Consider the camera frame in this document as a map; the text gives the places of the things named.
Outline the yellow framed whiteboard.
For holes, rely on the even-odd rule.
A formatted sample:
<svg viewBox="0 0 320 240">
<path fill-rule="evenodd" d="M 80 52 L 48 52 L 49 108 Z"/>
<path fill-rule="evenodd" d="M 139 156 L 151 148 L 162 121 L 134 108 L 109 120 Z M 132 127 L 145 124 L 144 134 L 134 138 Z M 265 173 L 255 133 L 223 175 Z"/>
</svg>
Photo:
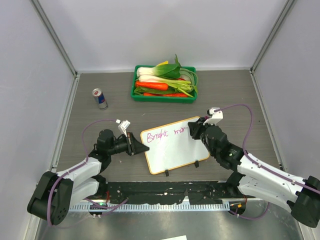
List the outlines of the yellow framed whiteboard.
<svg viewBox="0 0 320 240">
<path fill-rule="evenodd" d="M 196 122 L 199 118 L 199 116 L 194 116 L 140 133 L 141 142 L 149 147 L 149 150 L 145 152 L 145 157 L 152 175 L 184 167 L 210 157 L 210 153 L 201 140 L 194 140 L 190 136 L 188 123 Z"/>
</svg>

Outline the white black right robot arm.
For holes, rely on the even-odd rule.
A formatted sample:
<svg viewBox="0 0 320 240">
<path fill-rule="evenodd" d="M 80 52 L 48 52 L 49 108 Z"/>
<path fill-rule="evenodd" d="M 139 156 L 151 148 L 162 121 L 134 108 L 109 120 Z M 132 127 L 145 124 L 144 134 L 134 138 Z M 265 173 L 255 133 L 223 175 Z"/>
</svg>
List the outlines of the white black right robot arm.
<svg viewBox="0 0 320 240">
<path fill-rule="evenodd" d="M 320 181 L 299 177 L 273 167 L 229 142 L 220 127 L 204 117 L 189 122 L 192 139 L 200 140 L 217 163 L 233 173 L 226 193 L 263 199 L 288 211 L 298 222 L 316 228 L 320 222 Z"/>
</svg>

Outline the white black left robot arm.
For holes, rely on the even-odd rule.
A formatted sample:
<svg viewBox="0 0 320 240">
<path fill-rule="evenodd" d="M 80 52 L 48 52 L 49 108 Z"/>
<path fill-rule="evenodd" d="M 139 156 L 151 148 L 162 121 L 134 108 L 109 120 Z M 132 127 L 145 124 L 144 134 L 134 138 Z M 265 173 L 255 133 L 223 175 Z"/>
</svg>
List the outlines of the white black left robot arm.
<svg viewBox="0 0 320 240">
<path fill-rule="evenodd" d="M 100 174 L 115 154 L 134 156 L 149 151 L 128 132 L 115 137 L 110 129 L 100 131 L 93 150 L 80 163 L 69 169 L 45 172 L 27 205 L 27 212 L 57 226 L 67 216 L 70 207 L 93 196 L 100 200 L 107 192 L 106 179 Z"/>
</svg>

